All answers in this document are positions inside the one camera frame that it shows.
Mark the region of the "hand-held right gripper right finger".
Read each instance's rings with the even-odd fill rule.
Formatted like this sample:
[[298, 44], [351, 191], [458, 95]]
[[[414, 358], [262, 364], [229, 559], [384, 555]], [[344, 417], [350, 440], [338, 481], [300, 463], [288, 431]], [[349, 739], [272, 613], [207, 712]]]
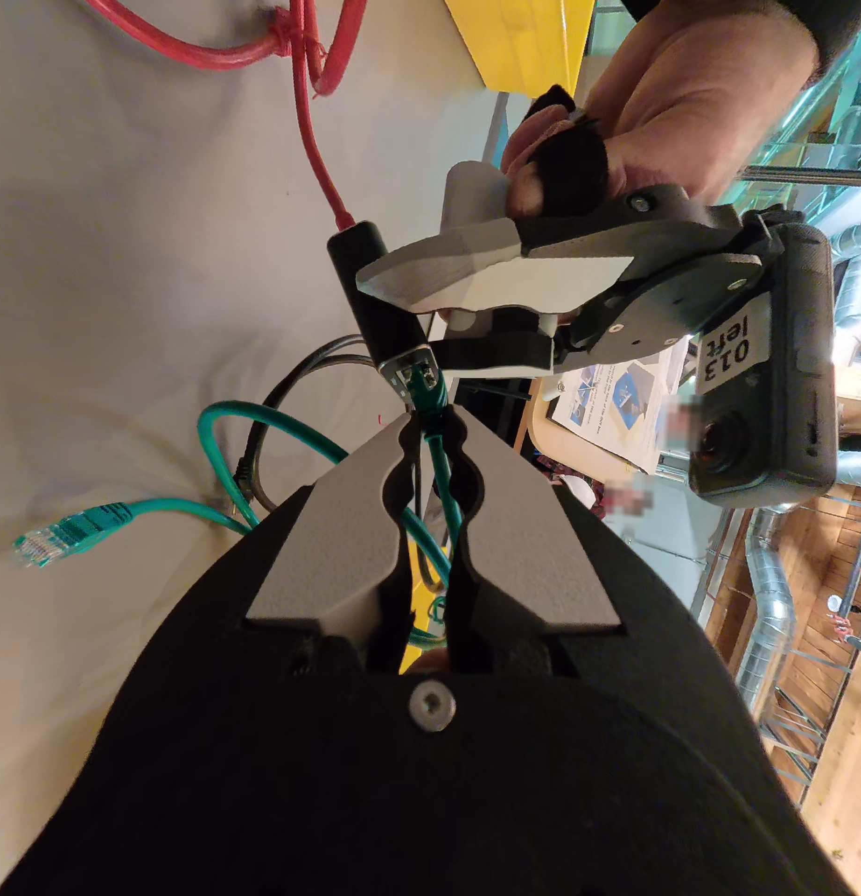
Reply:
[[618, 633], [555, 488], [464, 408], [447, 408], [443, 444], [461, 513], [445, 612], [450, 670], [546, 672], [556, 639]]

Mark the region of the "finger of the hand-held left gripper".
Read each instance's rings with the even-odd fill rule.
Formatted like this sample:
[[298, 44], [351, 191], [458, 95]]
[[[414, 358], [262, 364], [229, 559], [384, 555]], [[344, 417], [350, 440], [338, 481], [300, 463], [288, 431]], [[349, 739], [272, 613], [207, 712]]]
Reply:
[[498, 218], [402, 246], [356, 275], [357, 287], [414, 315], [521, 308], [568, 315], [613, 286], [634, 257], [528, 257], [515, 222]]
[[553, 373], [554, 344], [545, 334], [491, 334], [433, 341], [439, 369], [459, 378], [535, 378]]

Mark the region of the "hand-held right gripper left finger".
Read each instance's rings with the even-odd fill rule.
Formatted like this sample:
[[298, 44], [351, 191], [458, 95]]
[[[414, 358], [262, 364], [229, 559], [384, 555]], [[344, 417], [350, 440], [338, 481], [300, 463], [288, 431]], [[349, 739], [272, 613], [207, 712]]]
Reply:
[[414, 621], [401, 516], [419, 441], [404, 413], [316, 481], [247, 621], [343, 638], [369, 671], [399, 672]]

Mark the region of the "black ethernet splitter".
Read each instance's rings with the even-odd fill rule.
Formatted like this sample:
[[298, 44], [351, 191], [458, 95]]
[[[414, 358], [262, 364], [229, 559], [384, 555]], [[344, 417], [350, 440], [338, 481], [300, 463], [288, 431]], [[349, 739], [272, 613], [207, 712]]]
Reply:
[[330, 237], [327, 252], [378, 373], [407, 408], [440, 412], [447, 389], [418, 318], [357, 285], [357, 274], [386, 256], [378, 228], [358, 222]]

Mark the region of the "yellow plastic bin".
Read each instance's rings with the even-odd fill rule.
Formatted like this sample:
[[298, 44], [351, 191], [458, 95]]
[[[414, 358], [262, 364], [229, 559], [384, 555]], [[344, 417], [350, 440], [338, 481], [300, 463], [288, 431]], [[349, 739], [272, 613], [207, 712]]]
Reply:
[[485, 87], [542, 95], [553, 85], [574, 94], [594, 1], [447, 1]]

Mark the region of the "person's left forearm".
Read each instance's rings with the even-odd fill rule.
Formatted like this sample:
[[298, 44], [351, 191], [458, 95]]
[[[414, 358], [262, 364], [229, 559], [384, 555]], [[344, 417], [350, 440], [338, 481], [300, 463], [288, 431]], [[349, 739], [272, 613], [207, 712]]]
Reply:
[[815, 45], [816, 61], [806, 86], [819, 82], [861, 32], [861, 1], [624, 1], [622, 5], [635, 23], [649, 18], [672, 34], [733, 15], [794, 22]]

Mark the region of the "person's left hand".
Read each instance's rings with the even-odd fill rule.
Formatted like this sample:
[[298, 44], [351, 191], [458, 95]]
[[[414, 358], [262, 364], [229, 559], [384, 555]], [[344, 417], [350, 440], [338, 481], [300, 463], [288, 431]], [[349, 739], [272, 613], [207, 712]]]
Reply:
[[660, 2], [585, 101], [606, 195], [672, 184], [716, 204], [819, 66], [817, 41], [779, 3]]

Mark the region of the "instruction sheet on wooden board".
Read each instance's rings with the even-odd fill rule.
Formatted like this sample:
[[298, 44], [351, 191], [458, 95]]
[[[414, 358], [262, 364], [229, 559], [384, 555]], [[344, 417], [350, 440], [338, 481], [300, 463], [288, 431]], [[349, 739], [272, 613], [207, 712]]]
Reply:
[[579, 435], [561, 427], [547, 416], [549, 402], [541, 397], [544, 381], [530, 381], [529, 400], [526, 402], [514, 440], [514, 451], [522, 452], [525, 442], [548, 458], [602, 483], [622, 484], [642, 471], [617, 455], [592, 444]]

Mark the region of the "printed instruction sheet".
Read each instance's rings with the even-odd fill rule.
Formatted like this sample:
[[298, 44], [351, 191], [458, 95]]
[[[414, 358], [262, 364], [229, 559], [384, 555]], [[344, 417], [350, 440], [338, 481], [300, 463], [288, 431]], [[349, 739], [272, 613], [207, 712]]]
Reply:
[[548, 419], [640, 472], [654, 474], [688, 343], [684, 338], [656, 355], [563, 375], [563, 390], [549, 403]]

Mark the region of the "silver spiral air duct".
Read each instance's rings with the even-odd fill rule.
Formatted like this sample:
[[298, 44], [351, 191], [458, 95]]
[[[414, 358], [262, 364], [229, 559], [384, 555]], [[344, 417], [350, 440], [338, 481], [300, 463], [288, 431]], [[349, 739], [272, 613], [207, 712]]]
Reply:
[[779, 555], [780, 536], [795, 507], [795, 504], [779, 504], [754, 510], [746, 534], [746, 561], [756, 621], [736, 684], [756, 724], [772, 700], [796, 631], [794, 601]]

